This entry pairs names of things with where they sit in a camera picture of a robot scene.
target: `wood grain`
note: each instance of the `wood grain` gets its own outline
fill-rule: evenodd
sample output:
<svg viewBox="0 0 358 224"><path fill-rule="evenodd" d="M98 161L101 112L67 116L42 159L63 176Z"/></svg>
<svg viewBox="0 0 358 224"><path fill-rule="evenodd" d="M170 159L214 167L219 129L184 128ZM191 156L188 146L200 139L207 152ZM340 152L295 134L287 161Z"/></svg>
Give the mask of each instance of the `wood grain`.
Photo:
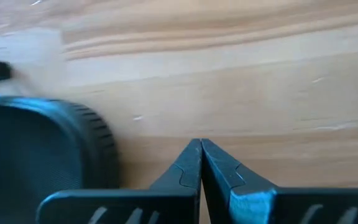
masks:
<svg viewBox="0 0 358 224"><path fill-rule="evenodd" d="M126 187L198 137L278 185L358 186L358 1L1 1L0 60L0 94L107 119Z"/></svg>

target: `wooden floor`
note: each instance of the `wooden floor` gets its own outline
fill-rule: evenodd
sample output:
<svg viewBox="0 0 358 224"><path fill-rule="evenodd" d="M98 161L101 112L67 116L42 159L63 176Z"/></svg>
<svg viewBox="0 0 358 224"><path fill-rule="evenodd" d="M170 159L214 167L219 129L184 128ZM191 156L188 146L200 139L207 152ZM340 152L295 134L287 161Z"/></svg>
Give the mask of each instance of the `wooden floor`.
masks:
<svg viewBox="0 0 358 224"><path fill-rule="evenodd" d="M108 120L126 187L198 137L278 185L358 186L356 0L0 1L0 60L0 94Z"/></svg>

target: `light wooden surface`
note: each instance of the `light wooden surface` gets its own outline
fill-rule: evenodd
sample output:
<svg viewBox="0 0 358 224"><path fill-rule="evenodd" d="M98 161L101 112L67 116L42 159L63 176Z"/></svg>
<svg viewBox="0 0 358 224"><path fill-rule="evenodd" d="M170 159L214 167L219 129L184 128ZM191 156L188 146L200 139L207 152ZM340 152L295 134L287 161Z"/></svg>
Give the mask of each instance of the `light wooden surface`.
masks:
<svg viewBox="0 0 358 224"><path fill-rule="evenodd" d="M0 94L108 120L125 186L197 137L278 185L358 186L358 1L1 1L0 60Z"/></svg>

